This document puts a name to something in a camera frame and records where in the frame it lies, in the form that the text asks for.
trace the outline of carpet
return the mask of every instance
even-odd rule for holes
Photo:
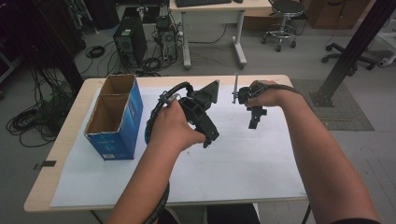
[[[374,131],[373,125],[342,83],[332,97],[334,107],[315,107],[309,92],[316,92],[324,80],[292,79],[293,87],[298,90],[311,105],[315,114],[329,131]]]

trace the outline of forearm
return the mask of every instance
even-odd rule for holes
[[[317,222],[328,223],[335,221],[335,217],[350,217],[350,214],[375,219],[375,210],[360,176],[303,96],[287,92],[281,107]]]
[[[148,144],[107,223],[143,223],[154,211],[180,151],[165,147]]]

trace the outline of white paper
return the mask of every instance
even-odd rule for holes
[[[120,197],[145,148],[146,121],[170,87],[140,87],[143,115],[132,161],[103,161],[84,137],[96,93],[64,164],[52,207],[111,206]],[[306,196],[292,154],[289,131],[279,107],[270,107],[256,130],[250,111],[232,104],[233,86],[219,86],[219,99],[206,111],[219,137],[181,153],[170,178],[168,203],[258,202]]]

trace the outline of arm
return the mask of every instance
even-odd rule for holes
[[[294,157],[317,223],[351,217],[378,220],[360,176],[302,95],[271,89],[250,99],[247,105],[279,105],[283,109]]]
[[[154,122],[146,151],[107,223],[143,223],[163,196],[180,152],[204,141],[205,136],[187,123],[177,100],[164,107]]]

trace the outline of hand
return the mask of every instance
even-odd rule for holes
[[[178,100],[163,107],[154,121],[150,143],[166,144],[182,151],[196,143],[203,143],[205,136],[193,130]]]
[[[259,88],[260,85],[262,85],[262,83],[266,84],[266,85],[273,85],[273,84],[277,84],[274,81],[267,81],[267,80],[256,80],[253,81],[250,84],[250,88],[251,89],[255,89],[255,88]],[[247,107],[252,107],[252,106],[276,106],[279,105],[279,92],[282,90],[276,90],[276,89],[270,89],[267,90],[265,92],[263,92],[262,94],[260,94],[257,97],[248,99],[246,106]]]

